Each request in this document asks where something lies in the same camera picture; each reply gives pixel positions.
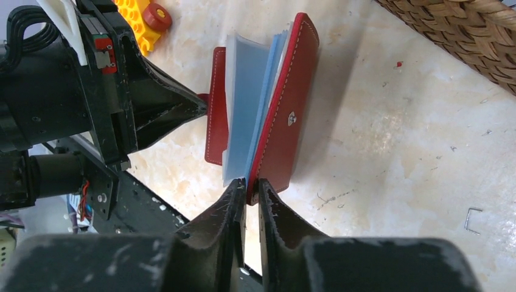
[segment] red wheel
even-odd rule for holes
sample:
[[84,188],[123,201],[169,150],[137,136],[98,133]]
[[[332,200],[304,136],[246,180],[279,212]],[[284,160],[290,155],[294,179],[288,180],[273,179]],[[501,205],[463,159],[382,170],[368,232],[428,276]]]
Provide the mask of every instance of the red wheel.
[[149,4],[142,16],[145,23],[157,32],[164,32],[172,25],[172,17],[169,12],[157,3]]

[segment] yellow toy block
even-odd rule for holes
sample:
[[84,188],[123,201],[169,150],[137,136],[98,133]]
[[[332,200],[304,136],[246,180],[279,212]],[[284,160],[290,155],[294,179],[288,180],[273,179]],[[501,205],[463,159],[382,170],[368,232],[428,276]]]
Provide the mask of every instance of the yellow toy block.
[[118,12],[129,23],[142,55],[148,56],[154,50],[154,43],[161,37],[161,32],[151,29],[145,23],[142,14],[150,4],[149,0],[114,0]]

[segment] leather cover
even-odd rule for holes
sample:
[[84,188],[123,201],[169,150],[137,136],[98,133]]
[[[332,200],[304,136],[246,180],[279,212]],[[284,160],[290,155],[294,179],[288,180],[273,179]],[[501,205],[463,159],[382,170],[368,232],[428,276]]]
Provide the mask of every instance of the leather cover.
[[[247,196],[250,205],[257,203],[259,178],[269,180],[277,192],[290,183],[318,48],[319,37],[312,21],[306,13],[298,13],[251,167]],[[228,143],[224,48],[214,50],[211,82],[205,158],[220,165]],[[295,122],[289,125],[291,114]]]

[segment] wicker basket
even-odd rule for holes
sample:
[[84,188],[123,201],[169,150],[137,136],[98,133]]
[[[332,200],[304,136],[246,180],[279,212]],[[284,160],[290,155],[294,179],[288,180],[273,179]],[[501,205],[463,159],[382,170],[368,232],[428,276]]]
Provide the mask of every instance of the wicker basket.
[[376,0],[516,96],[516,12],[499,0]]

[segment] white table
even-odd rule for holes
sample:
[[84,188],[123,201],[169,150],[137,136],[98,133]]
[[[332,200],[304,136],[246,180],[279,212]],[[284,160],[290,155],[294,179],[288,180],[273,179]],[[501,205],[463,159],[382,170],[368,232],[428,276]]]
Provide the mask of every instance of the white table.
[[[158,1],[173,29],[150,59],[208,92],[228,32],[270,43],[307,12],[321,51],[290,188],[282,199],[334,236],[440,237],[487,291],[516,273],[516,99],[364,0]],[[402,61],[400,68],[395,68]],[[206,117],[130,156],[130,170],[188,218],[223,191],[204,161]],[[469,227],[464,229],[468,209]],[[257,208],[245,260],[261,271]]]

